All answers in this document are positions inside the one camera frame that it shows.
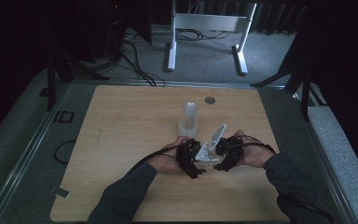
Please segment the hand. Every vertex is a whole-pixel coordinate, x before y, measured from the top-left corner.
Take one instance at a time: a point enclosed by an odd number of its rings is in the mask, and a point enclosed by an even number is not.
[[[174,147],[185,141],[190,140],[190,137],[180,136],[177,137],[174,143],[168,144],[165,147]],[[177,172],[182,171],[179,164],[176,161],[176,149],[173,148],[169,151],[164,152],[164,155],[157,155],[147,162],[150,163],[158,172]]]
[[[253,138],[247,137],[242,130],[238,130],[234,137],[240,136],[243,143],[257,143]],[[243,148],[244,153],[242,158],[237,162],[235,166],[249,165],[255,168],[262,168],[264,163],[274,156],[275,154],[270,150],[259,146],[248,146]]]

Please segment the tape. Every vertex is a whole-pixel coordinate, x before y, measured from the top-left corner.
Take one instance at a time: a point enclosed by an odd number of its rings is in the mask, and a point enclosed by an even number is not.
[[[63,198],[67,198],[69,196],[69,191],[65,189],[60,189],[57,187],[52,187],[50,193],[61,196]]]

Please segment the table surface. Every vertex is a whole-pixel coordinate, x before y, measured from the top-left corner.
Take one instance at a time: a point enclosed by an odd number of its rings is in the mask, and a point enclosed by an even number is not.
[[[211,96],[215,103],[208,105],[205,98]],[[279,151],[255,90],[99,86],[62,180],[61,188],[70,195],[56,197],[51,219],[87,220],[107,186],[141,158],[174,141],[185,102],[199,107],[196,140],[201,143],[210,143],[211,135],[225,123],[223,137],[242,129]],[[134,221],[287,220],[263,169],[206,168],[197,179],[158,174]]]

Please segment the metal frame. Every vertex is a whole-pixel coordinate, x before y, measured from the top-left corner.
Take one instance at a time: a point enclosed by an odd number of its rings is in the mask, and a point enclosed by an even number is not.
[[[168,59],[168,70],[175,69],[176,60],[176,29],[200,29],[242,32],[240,44],[235,46],[236,57],[243,75],[248,74],[243,49],[251,28],[255,8],[257,4],[252,3],[252,11],[249,17],[216,16],[176,13],[176,0],[172,0],[172,40]]]

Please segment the dark sleeve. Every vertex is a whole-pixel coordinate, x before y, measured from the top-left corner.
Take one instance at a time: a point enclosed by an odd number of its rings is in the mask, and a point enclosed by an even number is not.
[[[156,169],[145,162],[107,187],[87,223],[131,223],[156,174]]]
[[[323,201],[323,191],[287,154],[271,157],[264,164],[264,169],[268,181],[280,193],[278,206],[292,223],[331,223],[330,215],[318,210]]]

